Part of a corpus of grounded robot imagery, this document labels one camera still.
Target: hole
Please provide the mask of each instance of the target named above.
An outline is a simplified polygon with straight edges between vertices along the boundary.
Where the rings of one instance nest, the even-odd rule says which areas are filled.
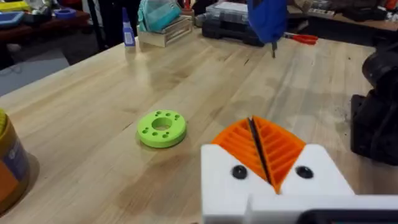
[[[232,168],[232,176],[238,180],[243,180],[248,176],[248,170],[242,165],[234,166]]]
[[[159,131],[167,130],[171,127],[171,125],[172,125],[172,120],[169,118],[156,118],[152,122],[152,127]]]
[[[300,177],[304,179],[311,179],[313,177],[313,172],[310,168],[306,166],[298,166],[296,167],[296,173]]]

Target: green 3d printed part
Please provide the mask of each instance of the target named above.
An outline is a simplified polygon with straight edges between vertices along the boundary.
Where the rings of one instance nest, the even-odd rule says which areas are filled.
[[[180,143],[187,131],[183,116],[171,110],[157,110],[143,117],[137,133],[147,146],[166,148]]]

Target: floor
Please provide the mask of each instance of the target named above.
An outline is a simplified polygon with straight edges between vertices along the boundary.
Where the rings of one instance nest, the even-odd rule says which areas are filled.
[[[90,30],[66,31],[19,42],[14,66],[0,70],[0,96],[78,63],[98,52]]]

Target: orange fan-shaped part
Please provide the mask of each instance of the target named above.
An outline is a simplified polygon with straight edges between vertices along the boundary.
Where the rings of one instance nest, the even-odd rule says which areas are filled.
[[[212,143],[227,150],[279,193],[280,186],[302,152],[305,142],[260,117],[253,116],[252,121],[255,133],[251,131],[250,121],[244,119],[224,129]],[[260,146],[256,145],[254,138],[259,140]]]

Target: screw head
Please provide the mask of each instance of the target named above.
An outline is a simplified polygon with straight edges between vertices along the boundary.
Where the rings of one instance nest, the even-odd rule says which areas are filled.
[[[298,166],[296,167],[296,173],[300,177],[304,179],[311,179],[313,177],[313,172],[310,168],[306,166]]]
[[[232,176],[238,180],[243,180],[248,176],[248,170],[242,165],[234,166],[232,168]]]

